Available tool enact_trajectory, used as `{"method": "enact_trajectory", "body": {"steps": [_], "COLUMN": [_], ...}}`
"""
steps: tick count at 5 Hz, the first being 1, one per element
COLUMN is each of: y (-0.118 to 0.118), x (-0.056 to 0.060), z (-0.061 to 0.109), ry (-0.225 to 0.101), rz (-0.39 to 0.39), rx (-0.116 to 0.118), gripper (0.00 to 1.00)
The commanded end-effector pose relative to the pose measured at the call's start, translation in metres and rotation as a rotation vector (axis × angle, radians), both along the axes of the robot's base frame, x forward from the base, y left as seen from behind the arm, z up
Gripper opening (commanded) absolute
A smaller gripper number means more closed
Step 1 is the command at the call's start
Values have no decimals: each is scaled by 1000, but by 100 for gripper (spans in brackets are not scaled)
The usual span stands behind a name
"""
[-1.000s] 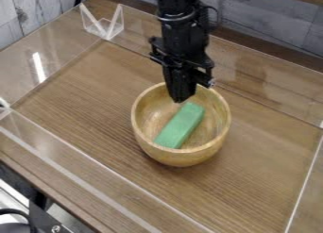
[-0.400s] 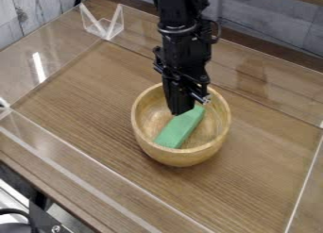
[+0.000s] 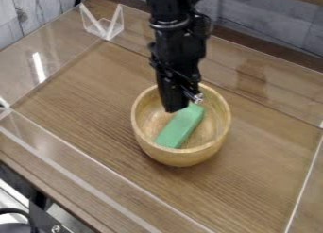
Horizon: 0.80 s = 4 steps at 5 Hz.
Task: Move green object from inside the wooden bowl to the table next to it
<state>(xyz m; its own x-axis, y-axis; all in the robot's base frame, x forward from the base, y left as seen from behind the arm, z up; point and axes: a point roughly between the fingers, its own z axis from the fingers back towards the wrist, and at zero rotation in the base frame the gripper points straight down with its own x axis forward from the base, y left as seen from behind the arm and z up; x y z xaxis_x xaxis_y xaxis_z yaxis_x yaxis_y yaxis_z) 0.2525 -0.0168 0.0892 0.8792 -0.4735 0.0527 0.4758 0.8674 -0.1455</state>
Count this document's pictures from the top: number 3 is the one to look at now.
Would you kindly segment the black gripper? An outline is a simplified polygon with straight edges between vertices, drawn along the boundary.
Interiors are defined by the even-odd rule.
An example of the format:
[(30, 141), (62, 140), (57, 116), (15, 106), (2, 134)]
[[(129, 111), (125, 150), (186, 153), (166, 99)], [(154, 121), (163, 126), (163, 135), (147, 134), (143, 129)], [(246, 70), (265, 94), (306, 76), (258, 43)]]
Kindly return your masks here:
[(204, 57), (208, 20), (192, 19), (180, 29), (156, 30), (148, 44), (149, 65), (155, 69), (160, 102), (164, 111), (175, 112), (198, 100), (199, 60)]

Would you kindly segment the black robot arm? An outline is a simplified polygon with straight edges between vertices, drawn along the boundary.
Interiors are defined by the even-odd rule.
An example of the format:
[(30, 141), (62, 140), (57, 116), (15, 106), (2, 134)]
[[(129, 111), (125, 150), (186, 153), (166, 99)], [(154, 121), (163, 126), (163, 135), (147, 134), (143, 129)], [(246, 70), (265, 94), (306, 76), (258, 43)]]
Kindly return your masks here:
[(195, 10), (200, 0), (145, 0), (154, 40), (148, 43), (149, 65), (166, 112), (172, 113), (199, 102), (202, 80), (199, 61), (204, 58), (210, 18)]

